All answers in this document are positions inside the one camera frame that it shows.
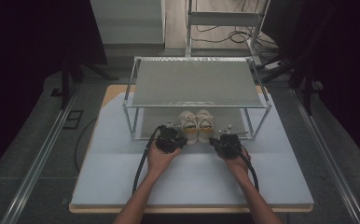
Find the shoe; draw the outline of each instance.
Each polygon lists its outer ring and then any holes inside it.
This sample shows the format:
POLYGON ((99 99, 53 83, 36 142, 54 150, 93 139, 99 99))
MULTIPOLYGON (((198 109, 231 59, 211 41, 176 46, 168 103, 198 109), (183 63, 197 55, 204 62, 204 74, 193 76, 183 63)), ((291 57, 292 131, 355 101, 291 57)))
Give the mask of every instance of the shoe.
POLYGON ((180 133, 187 139, 187 145, 198 141, 197 116, 191 111, 183 111, 179 116, 180 133))
POLYGON ((215 127, 213 125, 213 116, 209 111, 202 109, 197 115, 198 140, 202 143, 209 143, 209 138, 213 137, 215 127))

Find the wall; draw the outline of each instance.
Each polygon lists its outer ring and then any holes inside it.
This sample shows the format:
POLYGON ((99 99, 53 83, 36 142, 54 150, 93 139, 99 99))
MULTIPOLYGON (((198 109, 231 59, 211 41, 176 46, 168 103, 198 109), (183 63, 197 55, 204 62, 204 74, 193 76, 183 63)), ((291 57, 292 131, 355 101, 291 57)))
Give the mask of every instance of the wall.
POLYGON ((163 0, 90 0, 104 44, 163 44, 163 0))

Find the aluminum rail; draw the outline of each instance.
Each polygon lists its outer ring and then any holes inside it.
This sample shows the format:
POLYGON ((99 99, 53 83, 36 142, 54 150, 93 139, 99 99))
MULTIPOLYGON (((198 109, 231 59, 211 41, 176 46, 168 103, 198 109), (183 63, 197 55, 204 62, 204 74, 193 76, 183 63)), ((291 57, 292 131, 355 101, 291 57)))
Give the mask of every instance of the aluminum rail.
POLYGON ((312 134, 313 140, 317 145, 317 148, 323 158, 323 162, 330 173, 331 177, 334 180, 334 183, 339 191, 342 200, 348 209, 349 214, 353 219, 353 223, 360 223, 360 205, 357 201, 354 193, 352 192, 349 184, 345 178, 345 175, 338 167, 337 163, 334 160, 327 144, 325 143, 325 139, 323 138, 322 134, 320 133, 319 129, 317 128, 316 123, 312 116, 308 114, 306 109, 302 103, 302 97, 300 93, 296 90, 291 90, 294 95, 294 98, 297 101, 298 109, 305 120, 306 125, 308 126, 309 131, 312 134))
POLYGON ((56 139, 58 138, 58 135, 61 131, 61 128, 64 122, 66 121, 67 115, 69 114, 69 111, 72 108, 73 102, 76 99, 76 95, 79 90, 79 85, 80 84, 75 84, 75 86, 72 88, 69 103, 59 113, 57 119, 55 120, 54 125, 49 131, 49 134, 43 146, 41 147, 35 160, 30 166, 28 173, 24 177, 17 193, 12 199, 12 202, 8 207, 6 213, 3 215, 0 223, 2 224, 17 223, 18 219, 20 218, 23 208, 28 202, 29 196, 31 195, 32 190, 35 187, 35 183, 37 182, 37 179, 40 176, 44 165, 46 164, 49 153, 51 152, 52 147, 54 146, 56 139))

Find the black cable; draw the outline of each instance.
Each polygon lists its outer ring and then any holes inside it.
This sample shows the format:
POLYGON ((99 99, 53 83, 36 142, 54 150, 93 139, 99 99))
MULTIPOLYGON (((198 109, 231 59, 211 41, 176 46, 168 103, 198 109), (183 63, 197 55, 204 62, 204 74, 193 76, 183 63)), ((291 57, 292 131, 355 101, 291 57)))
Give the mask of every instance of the black cable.
POLYGON ((241 152, 239 152, 235 146, 233 146, 230 142, 226 141, 226 143, 230 146, 230 148, 232 148, 240 157, 241 159, 244 161, 244 163, 246 163, 247 167, 249 168, 250 172, 252 173, 252 176, 253 176, 253 180, 255 182, 255 187, 256 187, 256 190, 259 191, 259 186, 258 186, 258 179, 256 177, 256 171, 254 169, 254 167, 252 166, 252 163, 243 156, 243 154, 241 152))
POLYGON ((77 142, 76 142, 76 146, 75 146, 75 157, 74 157, 74 161, 75 161, 75 166, 77 169, 77 172, 80 173, 80 168, 78 167, 78 162, 77 162, 77 151, 78 151, 78 145, 80 143, 81 137, 84 134, 84 132, 87 130, 87 128, 96 120, 97 118, 91 120, 87 126, 84 127, 84 129, 82 130, 82 132, 80 133, 80 135, 78 136, 77 142))
POLYGON ((151 147, 151 144, 152 144, 152 142, 154 140, 154 137, 155 137, 157 131, 160 130, 162 127, 164 127, 164 126, 161 125, 161 126, 157 127, 156 130, 154 130, 153 134, 151 134, 151 137, 148 140, 147 145, 145 146, 145 152, 143 153, 142 159, 140 160, 139 167, 137 168, 137 172, 136 172, 136 175, 135 175, 134 180, 133 180, 132 194, 137 189, 137 182, 139 181, 139 175, 142 172, 143 165, 145 164, 145 158, 147 157, 148 150, 151 147))
POLYGON ((142 159, 140 160, 139 167, 137 168, 136 176, 133 180, 133 188, 132 188, 132 194, 136 191, 137 188, 137 182, 139 181, 139 175, 142 172, 143 165, 145 164, 145 158, 148 154, 148 148, 145 149, 145 152, 143 153, 142 159))

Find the gray floor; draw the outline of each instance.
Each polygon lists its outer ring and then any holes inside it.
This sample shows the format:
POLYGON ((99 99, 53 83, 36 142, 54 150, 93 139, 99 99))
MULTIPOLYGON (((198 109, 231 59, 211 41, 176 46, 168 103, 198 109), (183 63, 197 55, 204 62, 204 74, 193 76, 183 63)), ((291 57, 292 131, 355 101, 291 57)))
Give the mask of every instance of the gray floor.
MULTIPOLYGON (((82 120, 76 130, 63 129, 38 178, 35 188, 25 205, 18 223, 110 223, 114 215, 72 214, 67 206, 76 184, 77 164, 81 164, 88 147, 93 125, 82 135, 75 151, 76 141, 82 130, 99 113, 105 89, 113 83, 125 83, 131 73, 132 56, 179 56, 182 51, 164 49, 106 49, 109 66, 101 66, 107 72, 120 77, 120 81, 107 81, 85 70, 85 80, 72 110, 83 110, 82 120)), ((200 55, 234 54, 243 51, 195 51, 200 55)), ((314 209, 310 213, 280 214, 287 223, 353 223, 337 187, 327 171, 322 156, 313 142, 310 131, 301 117, 297 102, 286 85, 289 75, 274 79, 267 85, 287 136, 305 175, 314 209)), ((61 87, 59 74, 47 78, 45 89, 35 110, 25 122, 17 138, 0 160, 0 220, 6 212, 22 179, 60 112, 61 99, 50 97, 53 89, 61 87)), ((333 157, 345 174, 356 198, 360 202, 360 150, 352 138, 313 95, 312 112, 320 132, 333 157)), ((74 123, 66 122, 64 126, 74 123)), ((248 223, 250 217, 239 215, 147 215, 144 223, 248 223)))

